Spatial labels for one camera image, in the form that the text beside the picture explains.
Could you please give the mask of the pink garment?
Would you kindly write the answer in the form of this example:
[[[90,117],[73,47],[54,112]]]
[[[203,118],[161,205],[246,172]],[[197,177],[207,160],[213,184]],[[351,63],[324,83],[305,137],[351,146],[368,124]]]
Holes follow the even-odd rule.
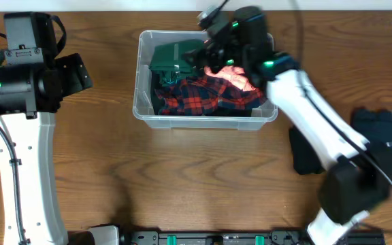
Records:
[[[255,87],[249,82],[248,78],[244,76],[244,69],[236,66],[225,66],[219,72],[214,73],[208,66],[204,67],[204,72],[207,76],[222,78],[236,88],[244,92],[254,91]]]

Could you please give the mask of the red plaid flannel shirt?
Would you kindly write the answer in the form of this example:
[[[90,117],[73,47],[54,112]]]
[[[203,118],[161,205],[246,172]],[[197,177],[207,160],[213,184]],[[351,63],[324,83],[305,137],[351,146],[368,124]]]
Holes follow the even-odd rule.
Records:
[[[259,89],[243,91],[230,81],[210,76],[187,77],[173,84],[152,81],[152,106],[160,116],[250,117],[267,98]]]

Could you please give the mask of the dark green garment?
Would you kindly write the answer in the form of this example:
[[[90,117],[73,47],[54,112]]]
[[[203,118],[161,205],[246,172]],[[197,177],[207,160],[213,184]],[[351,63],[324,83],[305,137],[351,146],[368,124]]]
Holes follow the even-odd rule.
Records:
[[[186,54],[203,47],[200,39],[187,39],[157,46],[150,63],[150,70],[159,76],[161,86],[172,86],[187,77],[197,77],[199,72],[186,61]]]

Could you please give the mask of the black garment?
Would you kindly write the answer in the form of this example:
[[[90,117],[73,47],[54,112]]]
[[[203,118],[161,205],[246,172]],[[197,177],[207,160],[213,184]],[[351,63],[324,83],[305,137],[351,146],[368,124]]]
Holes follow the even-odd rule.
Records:
[[[299,175],[321,174],[325,171],[316,152],[297,127],[289,129],[289,142],[293,169]]]

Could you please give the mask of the navy garment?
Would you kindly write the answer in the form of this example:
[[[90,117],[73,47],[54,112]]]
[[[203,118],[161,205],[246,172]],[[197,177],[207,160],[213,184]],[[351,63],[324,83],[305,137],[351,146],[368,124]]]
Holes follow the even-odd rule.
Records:
[[[352,113],[350,124],[352,128],[365,136],[372,144],[384,144],[391,152],[392,160],[391,111],[385,109],[371,111],[365,108],[358,108]]]

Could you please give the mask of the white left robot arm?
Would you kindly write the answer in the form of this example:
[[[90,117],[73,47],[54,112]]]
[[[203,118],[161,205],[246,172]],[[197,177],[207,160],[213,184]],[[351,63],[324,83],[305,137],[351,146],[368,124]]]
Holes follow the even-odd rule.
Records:
[[[5,244],[69,244],[52,160],[62,100],[93,85],[79,54],[62,56],[61,20],[41,12],[4,16],[0,52],[0,176]]]

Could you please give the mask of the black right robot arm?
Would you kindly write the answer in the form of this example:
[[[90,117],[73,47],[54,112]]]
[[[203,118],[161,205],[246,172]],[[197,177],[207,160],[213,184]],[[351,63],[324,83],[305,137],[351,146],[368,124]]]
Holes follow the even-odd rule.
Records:
[[[385,157],[383,150],[337,114],[290,54],[274,49],[259,7],[242,7],[228,17],[212,6],[198,19],[208,40],[187,52],[185,60],[214,73],[241,67],[249,82],[299,129],[326,172],[318,192],[321,207],[307,233],[314,244],[337,243],[389,195],[391,179],[378,162]]]

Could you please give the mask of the clear plastic storage bin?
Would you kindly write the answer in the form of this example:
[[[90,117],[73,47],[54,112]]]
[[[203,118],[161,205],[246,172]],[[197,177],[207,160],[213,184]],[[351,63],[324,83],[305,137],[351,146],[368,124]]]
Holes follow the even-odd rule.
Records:
[[[135,91],[133,96],[133,115],[153,129],[171,128],[212,128],[258,131],[266,123],[277,118],[278,107],[270,101],[255,108],[250,117],[228,116],[160,116],[154,113],[151,98],[152,72],[149,64],[157,46],[186,39],[206,41],[203,31],[160,31],[145,30],[139,36]]]

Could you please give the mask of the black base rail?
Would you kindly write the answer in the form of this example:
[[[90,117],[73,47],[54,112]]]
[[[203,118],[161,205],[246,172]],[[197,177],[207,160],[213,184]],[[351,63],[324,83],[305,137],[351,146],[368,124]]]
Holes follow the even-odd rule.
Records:
[[[305,231],[275,230],[268,233],[163,233],[140,231],[121,237],[130,245],[312,245]]]

